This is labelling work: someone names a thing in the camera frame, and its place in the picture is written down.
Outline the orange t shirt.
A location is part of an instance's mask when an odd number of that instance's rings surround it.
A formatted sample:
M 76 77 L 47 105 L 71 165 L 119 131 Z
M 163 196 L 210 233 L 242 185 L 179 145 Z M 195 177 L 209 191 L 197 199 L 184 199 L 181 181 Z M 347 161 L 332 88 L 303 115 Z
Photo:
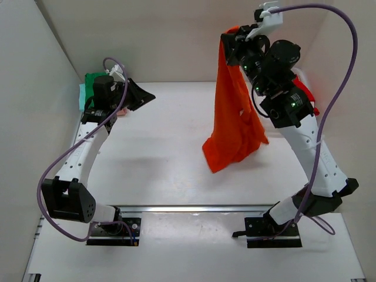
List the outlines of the orange t shirt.
M 261 145 L 268 145 L 265 128 L 252 105 L 239 66 L 226 63 L 223 41 L 219 43 L 214 126 L 202 150 L 209 169 L 217 173 L 244 160 Z

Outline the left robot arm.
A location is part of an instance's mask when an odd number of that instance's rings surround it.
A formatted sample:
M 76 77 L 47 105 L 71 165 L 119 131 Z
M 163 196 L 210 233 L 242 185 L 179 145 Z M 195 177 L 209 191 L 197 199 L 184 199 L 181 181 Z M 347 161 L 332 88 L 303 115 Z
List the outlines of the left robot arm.
M 135 111 L 155 98 L 132 79 L 117 82 L 109 75 L 94 79 L 93 96 L 86 102 L 74 149 L 68 153 L 57 174 L 41 184 L 51 218 L 102 223 L 110 234 L 121 231 L 120 210 L 99 204 L 88 190 L 88 178 L 99 149 L 117 120 L 115 110 Z

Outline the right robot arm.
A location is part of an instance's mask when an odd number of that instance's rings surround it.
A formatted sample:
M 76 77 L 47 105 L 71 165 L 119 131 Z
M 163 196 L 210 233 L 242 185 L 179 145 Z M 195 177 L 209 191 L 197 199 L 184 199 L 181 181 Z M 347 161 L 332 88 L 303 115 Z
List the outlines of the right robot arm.
M 296 215 L 315 217 L 333 212 L 342 198 L 352 194 L 358 181 L 347 177 L 319 137 L 314 108 L 307 94 L 295 83 L 292 67 L 300 47 L 287 40 L 270 43 L 265 35 L 246 39 L 250 26 L 221 35 L 228 66 L 239 66 L 252 84 L 252 92 L 273 126 L 288 141 L 305 175 L 313 178 L 299 192 L 276 203 L 263 215 L 266 233 L 277 235 Z

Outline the pink folded t shirt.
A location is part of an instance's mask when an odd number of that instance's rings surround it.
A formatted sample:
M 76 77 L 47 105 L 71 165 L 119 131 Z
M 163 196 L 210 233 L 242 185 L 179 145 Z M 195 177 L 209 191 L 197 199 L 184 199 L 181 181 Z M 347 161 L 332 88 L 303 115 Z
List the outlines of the pink folded t shirt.
M 123 108 L 116 113 L 116 116 L 121 118 L 121 117 L 125 117 L 126 114 L 127 114 L 127 108 Z

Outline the white plastic basket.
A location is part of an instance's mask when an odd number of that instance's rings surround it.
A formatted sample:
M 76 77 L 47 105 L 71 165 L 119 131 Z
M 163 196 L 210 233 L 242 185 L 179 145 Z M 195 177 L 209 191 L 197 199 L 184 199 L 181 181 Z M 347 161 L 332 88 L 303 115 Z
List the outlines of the white plastic basket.
M 311 90 L 311 85 L 306 74 L 300 68 L 296 68 L 296 67 L 293 67 L 292 71 L 299 78 L 299 81 L 302 82 L 308 90 Z

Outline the green folded t shirt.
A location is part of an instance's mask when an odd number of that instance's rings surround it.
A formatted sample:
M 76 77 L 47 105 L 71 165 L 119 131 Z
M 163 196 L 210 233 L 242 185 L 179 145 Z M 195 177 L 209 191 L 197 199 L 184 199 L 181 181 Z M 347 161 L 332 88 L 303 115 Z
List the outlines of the green folded t shirt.
M 96 73 L 87 73 L 85 75 L 85 102 L 84 102 L 84 109 L 88 107 L 88 102 L 90 102 L 89 106 L 93 105 L 92 98 L 94 96 L 93 91 L 93 84 L 97 77 L 100 76 L 107 76 L 106 72 L 96 72 Z

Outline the teal folded t shirt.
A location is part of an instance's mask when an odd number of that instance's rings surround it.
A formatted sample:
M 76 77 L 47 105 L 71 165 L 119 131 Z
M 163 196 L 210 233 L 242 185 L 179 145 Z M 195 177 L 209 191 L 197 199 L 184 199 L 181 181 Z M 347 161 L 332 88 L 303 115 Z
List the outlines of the teal folded t shirt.
M 79 111 L 83 112 L 85 109 L 85 103 L 93 96 L 93 90 L 87 88 L 84 83 L 79 85 Z

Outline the red t shirt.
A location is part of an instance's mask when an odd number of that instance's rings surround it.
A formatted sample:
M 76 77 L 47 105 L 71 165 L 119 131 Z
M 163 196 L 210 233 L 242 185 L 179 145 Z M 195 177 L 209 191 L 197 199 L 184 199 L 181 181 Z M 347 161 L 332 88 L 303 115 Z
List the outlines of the red t shirt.
M 293 82 L 296 85 L 296 87 L 298 87 L 300 90 L 302 90 L 305 93 L 306 97 L 308 98 L 309 102 L 311 103 L 311 105 L 313 107 L 314 115 L 318 116 L 320 114 L 320 111 L 315 106 L 315 98 L 314 98 L 313 94 L 311 93 L 311 91 L 308 90 L 306 88 L 306 86 L 302 82 L 299 81 L 299 78 L 297 76 L 293 80 Z

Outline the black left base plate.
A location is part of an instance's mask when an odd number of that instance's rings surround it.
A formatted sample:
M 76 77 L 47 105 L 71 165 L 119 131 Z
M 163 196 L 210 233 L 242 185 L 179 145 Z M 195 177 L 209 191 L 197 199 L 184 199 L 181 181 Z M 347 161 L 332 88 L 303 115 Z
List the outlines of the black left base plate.
M 116 246 L 137 247 L 140 244 L 142 229 L 141 213 L 122 213 L 122 221 L 127 224 L 130 232 L 124 225 L 117 230 L 111 226 L 96 226 L 90 238 L 86 241 L 87 246 Z

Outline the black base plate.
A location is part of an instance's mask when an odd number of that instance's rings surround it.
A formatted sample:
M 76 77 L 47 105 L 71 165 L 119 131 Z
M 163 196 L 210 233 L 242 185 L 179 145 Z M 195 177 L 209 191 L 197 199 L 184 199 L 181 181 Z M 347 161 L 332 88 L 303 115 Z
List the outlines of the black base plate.
M 246 237 L 248 249 L 300 248 L 302 242 L 296 224 L 274 226 L 262 217 L 245 217 L 245 230 L 235 231 L 232 238 Z
M 140 244 L 142 229 L 141 213 L 122 213 L 122 221 L 127 224 L 130 232 L 124 225 L 117 230 L 111 226 L 96 226 L 90 238 L 86 241 L 87 246 L 116 246 L 137 247 Z

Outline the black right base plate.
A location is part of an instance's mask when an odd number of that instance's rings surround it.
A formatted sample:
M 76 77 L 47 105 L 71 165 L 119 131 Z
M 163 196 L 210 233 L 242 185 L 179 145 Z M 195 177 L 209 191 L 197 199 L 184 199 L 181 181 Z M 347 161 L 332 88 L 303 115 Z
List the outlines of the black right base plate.
M 232 238 L 246 237 L 248 249 L 300 248 L 302 242 L 296 224 L 274 226 L 262 217 L 245 217 L 245 230 L 235 231 Z

